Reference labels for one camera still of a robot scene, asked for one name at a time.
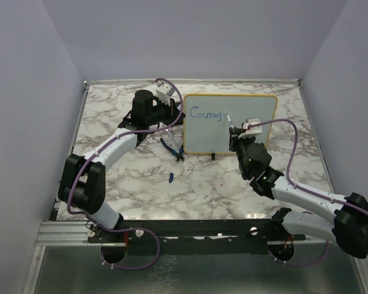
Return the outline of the yellow framed whiteboard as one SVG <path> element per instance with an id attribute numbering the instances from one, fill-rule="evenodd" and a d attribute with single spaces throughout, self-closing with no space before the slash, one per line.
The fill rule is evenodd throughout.
<path id="1" fill-rule="evenodd" d="M 183 149 L 187 154 L 231 155 L 229 128 L 249 119 L 273 120 L 278 98 L 270 94 L 191 93 L 183 98 Z"/>

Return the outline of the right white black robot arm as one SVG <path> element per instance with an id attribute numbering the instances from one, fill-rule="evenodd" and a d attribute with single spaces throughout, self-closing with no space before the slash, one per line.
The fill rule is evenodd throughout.
<path id="1" fill-rule="evenodd" d="M 277 213 L 269 231 L 275 239 L 308 235 L 333 241 L 347 254 L 368 256 L 368 201 L 358 193 L 349 196 L 312 190 L 288 179 L 270 166 L 271 155 L 246 130 L 229 128 L 229 150 L 236 153 L 244 180 L 260 196 L 294 204 L 306 211 Z"/>

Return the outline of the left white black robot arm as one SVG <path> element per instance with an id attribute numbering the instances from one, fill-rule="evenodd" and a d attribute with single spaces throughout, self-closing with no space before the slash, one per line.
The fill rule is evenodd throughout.
<path id="1" fill-rule="evenodd" d="M 69 214 L 83 214 L 99 224 L 111 242 L 122 237 L 123 216 L 105 199 L 105 175 L 154 132 L 152 126 L 168 130 L 182 121 L 185 114 L 172 97 L 175 92 L 167 84 L 158 86 L 155 93 L 136 91 L 131 110 L 104 143 L 82 156 L 71 154 L 65 161 L 58 199 L 67 204 Z"/>

